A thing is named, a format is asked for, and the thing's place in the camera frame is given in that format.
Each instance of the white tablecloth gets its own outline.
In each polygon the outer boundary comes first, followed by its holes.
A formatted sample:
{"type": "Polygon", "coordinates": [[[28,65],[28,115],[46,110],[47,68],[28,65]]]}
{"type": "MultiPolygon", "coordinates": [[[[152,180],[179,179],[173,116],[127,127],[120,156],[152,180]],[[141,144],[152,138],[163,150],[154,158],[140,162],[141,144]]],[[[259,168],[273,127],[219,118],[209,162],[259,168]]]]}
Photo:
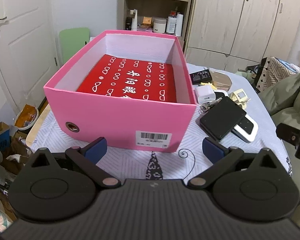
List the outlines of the white tablecloth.
{"type": "MultiPolygon", "coordinates": [[[[188,64],[188,69],[189,73],[193,73],[204,69],[204,67],[188,64]]],[[[268,147],[272,149],[285,169],[291,173],[286,149],[275,134],[276,127],[249,82],[233,73],[220,72],[226,73],[232,81],[229,92],[243,88],[248,97],[251,98],[247,104],[246,112],[259,125],[256,139],[250,144],[245,143],[232,133],[229,133],[220,143],[225,147],[237,146],[248,153],[258,153],[261,148],[268,147]]],[[[199,106],[197,106],[178,151],[175,153],[152,153],[108,147],[106,155],[97,163],[97,166],[121,180],[125,178],[184,179],[184,182],[187,183],[189,179],[212,165],[202,153],[202,140],[207,135],[196,123],[199,116],[199,106]]],[[[64,152],[71,146],[84,147],[87,144],[87,142],[74,140],[65,134],[50,111],[31,149],[36,151],[39,147],[48,147],[51,152],[64,152]]]]}

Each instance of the red paper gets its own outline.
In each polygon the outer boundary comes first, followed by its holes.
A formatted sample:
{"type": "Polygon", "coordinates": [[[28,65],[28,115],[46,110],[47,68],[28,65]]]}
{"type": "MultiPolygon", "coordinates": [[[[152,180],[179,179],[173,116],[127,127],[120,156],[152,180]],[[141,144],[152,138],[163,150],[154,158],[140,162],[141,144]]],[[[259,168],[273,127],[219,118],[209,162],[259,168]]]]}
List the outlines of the red paper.
{"type": "Polygon", "coordinates": [[[171,64],[104,55],[78,92],[176,103],[171,64]]]}

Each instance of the pink shoe box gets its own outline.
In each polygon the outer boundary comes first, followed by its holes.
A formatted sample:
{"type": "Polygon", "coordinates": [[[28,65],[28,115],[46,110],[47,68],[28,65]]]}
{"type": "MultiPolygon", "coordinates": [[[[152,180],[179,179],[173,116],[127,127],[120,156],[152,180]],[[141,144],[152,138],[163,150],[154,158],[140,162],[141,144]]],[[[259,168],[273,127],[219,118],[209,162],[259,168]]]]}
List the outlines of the pink shoe box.
{"type": "Polygon", "coordinates": [[[77,52],[44,91],[60,128],[74,139],[144,151],[175,152],[196,108],[178,38],[159,33],[105,31],[77,52]],[[177,103],[76,92],[105,54],[172,64],[177,103]]]}

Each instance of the cabinet door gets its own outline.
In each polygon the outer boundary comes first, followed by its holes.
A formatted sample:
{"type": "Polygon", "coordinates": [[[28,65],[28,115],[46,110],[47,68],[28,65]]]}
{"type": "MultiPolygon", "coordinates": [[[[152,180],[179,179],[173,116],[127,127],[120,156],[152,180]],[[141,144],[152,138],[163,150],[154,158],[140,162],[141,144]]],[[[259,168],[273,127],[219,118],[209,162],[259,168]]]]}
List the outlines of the cabinet door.
{"type": "Polygon", "coordinates": [[[231,56],[261,61],[278,5],[279,0],[245,0],[231,56]]]}
{"type": "Polygon", "coordinates": [[[197,66],[212,67],[224,70],[226,66],[226,55],[204,49],[187,48],[187,63],[197,66]]]}
{"type": "Polygon", "coordinates": [[[277,18],[264,57],[287,60],[300,21],[300,0],[280,0],[277,18]]]}
{"type": "Polygon", "coordinates": [[[188,46],[229,54],[243,0],[196,0],[188,46]]]}
{"type": "Polygon", "coordinates": [[[239,69],[245,70],[247,66],[254,66],[258,64],[259,62],[247,60],[244,58],[229,56],[227,57],[225,71],[236,73],[239,69]]]}

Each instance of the white door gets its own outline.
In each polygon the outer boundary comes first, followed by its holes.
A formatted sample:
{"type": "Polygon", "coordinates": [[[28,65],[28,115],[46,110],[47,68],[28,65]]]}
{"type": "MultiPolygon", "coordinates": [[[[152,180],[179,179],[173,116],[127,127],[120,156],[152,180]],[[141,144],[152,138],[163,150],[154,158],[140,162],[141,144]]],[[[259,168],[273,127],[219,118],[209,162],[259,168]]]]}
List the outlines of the white door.
{"type": "Polygon", "coordinates": [[[15,102],[22,109],[37,107],[44,84],[58,70],[48,0],[0,0],[0,71],[15,102]]]}
{"type": "Polygon", "coordinates": [[[229,54],[243,0],[196,0],[188,47],[229,54]]]}
{"type": "Polygon", "coordinates": [[[268,44],[279,0],[245,0],[230,55],[260,62],[268,44]]]}
{"type": "Polygon", "coordinates": [[[197,66],[224,70],[226,66],[226,55],[210,50],[188,47],[186,51],[186,61],[187,63],[197,66]]]}
{"type": "Polygon", "coordinates": [[[277,18],[264,57],[287,60],[300,21],[300,0],[280,0],[277,18]]]}
{"type": "Polygon", "coordinates": [[[227,57],[225,70],[228,72],[236,73],[238,70],[245,70],[247,66],[255,66],[258,65],[259,62],[251,61],[244,58],[227,57]]]}

